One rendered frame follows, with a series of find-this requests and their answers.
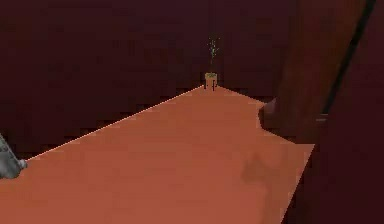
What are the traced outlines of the green houseplant in tan pot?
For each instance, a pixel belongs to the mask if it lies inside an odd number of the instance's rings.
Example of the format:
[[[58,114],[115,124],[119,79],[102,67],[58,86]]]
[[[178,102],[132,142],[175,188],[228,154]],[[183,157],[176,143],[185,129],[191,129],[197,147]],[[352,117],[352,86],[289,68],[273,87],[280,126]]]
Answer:
[[[208,51],[209,51],[209,68],[208,71],[204,74],[204,88],[211,89],[212,91],[218,86],[218,73],[215,65],[215,58],[217,57],[218,51],[218,42],[220,38],[217,36],[210,37],[208,42]]]

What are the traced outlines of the dark brown room door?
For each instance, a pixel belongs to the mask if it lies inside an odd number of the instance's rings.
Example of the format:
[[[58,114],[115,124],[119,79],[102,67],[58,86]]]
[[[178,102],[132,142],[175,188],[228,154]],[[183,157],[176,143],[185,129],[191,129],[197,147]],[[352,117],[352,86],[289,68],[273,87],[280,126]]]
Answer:
[[[276,97],[259,112],[265,130],[294,143],[317,141],[335,83],[375,3],[297,0]]]

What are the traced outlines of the grey rumpled cloth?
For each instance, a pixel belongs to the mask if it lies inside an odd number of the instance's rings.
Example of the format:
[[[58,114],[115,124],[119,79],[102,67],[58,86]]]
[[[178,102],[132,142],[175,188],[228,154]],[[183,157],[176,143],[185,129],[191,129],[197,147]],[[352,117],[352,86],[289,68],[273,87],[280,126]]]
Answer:
[[[18,159],[0,134],[0,179],[17,178],[23,169],[28,167],[27,161]]]

